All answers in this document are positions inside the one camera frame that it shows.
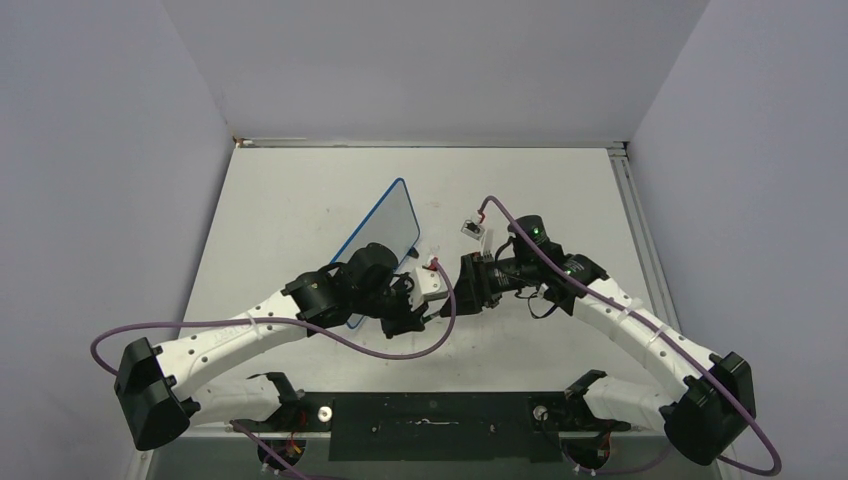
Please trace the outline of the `blue framed whiteboard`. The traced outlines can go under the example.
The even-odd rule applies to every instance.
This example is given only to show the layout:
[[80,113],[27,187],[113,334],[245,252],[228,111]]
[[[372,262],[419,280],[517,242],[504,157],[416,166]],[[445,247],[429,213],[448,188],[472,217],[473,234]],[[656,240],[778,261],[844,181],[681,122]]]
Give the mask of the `blue framed whiteboard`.
[[359,248],[379,243],[397,258],[397,273],[421,237],[421,227],[404,178],[396,178],[330,260],[346,263]]

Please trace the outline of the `green capped marker pen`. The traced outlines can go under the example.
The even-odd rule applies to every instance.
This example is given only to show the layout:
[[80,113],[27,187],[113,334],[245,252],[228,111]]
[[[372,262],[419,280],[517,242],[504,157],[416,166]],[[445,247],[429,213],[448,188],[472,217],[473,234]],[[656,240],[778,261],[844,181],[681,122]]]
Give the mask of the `green capped marker pen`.
[[423,317],[425,322],[437,320],[437,319],[450,319],[456,317],[456,312],[451,308],[450,304],[444,305],[438,311],[434,311],[432,313],[428,313]]

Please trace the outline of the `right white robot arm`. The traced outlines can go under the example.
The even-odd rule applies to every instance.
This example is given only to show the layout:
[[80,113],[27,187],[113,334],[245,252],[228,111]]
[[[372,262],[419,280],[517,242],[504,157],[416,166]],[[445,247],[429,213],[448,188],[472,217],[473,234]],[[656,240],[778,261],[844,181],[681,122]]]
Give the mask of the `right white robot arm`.
[[542,218],[527,215],[507,228],[513,254],[476,251],[460,258],[457,305],[440,314],[474,315],[503,294],[531,288],[554,309],[605,335],[637,361],[654,386],[591,370],[566,391],[565,411],[579,428],[612,420],[662,432],[688,460],[708,465],[756,416],[748,362],[700,346],[665,324],[626,293],[596,262],[551,241]]

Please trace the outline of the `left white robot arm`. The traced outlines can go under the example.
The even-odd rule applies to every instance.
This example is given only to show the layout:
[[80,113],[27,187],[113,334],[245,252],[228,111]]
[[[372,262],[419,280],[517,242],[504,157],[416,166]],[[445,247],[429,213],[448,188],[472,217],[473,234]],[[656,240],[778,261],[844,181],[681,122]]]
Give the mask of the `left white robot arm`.
[[379,320],[387,338],[422,331],[429,302],[447,294],[447,287],[434,265],[406,273],[397,273],[397,266],[388,247],[369,243],[345,262],[300,274],[231,320],[157,345],[145,337],[128,344],[115,391],[134,446],[153,450],[192,426],[231,419],[290,428],[298,403],[284,374],[252,374],[233,384],[217,377],[356,315]]

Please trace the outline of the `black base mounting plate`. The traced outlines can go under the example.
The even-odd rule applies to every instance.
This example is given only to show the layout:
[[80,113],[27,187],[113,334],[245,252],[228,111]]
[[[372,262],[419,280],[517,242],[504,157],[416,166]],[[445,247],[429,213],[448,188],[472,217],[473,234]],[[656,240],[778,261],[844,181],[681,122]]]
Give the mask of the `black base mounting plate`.
[[600,420],[560,391],[472,393],[309,392],[264,421],[243,419],[254,433],[326,433],[332,461],[557,462],[561,433],[626,432]]

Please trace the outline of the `aluminium frame rail right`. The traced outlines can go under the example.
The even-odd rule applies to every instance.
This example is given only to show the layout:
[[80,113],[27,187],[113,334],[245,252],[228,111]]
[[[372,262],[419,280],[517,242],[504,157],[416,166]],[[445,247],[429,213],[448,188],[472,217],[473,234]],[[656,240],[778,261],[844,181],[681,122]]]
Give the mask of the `aluminium frame rail right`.
[[646,221],[642,202],[631,169],[625,142],[615,142],[607,149],[613,176],[618,185],[625,215],[634,240],[637,257],[647,285],[648,298],[654,314],[676,331],[681,331],[660,256]]

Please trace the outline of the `aluminium frame rail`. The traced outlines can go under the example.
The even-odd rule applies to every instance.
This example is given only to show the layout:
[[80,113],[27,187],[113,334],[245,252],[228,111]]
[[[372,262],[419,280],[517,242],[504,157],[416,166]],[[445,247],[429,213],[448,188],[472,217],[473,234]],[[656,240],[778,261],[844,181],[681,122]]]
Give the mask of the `aluminium frame rail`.
[[625,150],[625,141],[522,140],[317,140],[306,138],[240,138],[240,148],[602,148]]
[[642,202],[631,169],[625,142],[615,142],[607,149],[613,176],[618,185],[625,215],[634,240],[637,257],[647,285],[648,298],[654,314],[676,331],[681,331],[660,256],[646,221]]

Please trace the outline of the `aluminium frame rail back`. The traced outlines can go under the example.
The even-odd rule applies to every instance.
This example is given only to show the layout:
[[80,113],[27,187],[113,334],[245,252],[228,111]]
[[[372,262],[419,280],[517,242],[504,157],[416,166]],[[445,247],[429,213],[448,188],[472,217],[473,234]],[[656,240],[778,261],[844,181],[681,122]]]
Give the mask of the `aluminium frame rail back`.
[[317,140],[306,138],[240,138],[240,148],[602,148],[625,150],[625,141],[522,140]]

